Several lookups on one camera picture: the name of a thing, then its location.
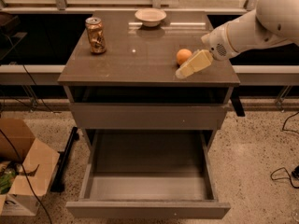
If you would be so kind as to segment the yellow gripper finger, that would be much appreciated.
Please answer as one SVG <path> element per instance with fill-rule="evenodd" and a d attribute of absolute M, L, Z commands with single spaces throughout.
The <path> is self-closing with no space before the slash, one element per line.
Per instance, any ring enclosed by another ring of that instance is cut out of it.
<path fill-rule="evenodd" d="M 197 50 L 176 71 L 176 77 L 183 79 L 209 67 L 213 62 L 211 53 L 206 49 Z"/>

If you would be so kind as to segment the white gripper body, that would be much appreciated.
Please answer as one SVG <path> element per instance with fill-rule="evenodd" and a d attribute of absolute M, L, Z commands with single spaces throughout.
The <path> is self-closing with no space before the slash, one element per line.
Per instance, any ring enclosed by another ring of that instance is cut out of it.
<path fill-rule="evenodd" d="M 233 46 L 230 43 L 227 23 L 215 28 L 210 33 L 203 35 L 201 40 L 215 60 L 229 60 L 238 55 L 238 52 L 233 49 Z"/>

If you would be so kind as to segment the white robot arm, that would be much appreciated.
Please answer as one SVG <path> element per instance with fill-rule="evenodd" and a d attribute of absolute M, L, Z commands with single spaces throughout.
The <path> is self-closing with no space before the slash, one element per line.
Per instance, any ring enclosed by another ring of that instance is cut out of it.
<path fill-rule="evenodd" d="M 251 49 L 299 45 L 299 0 L 259 0 L 252 11 L 215 28 L 201 40 L 205 49 L 194 52 L 176 71 L 183 79 Z"/>

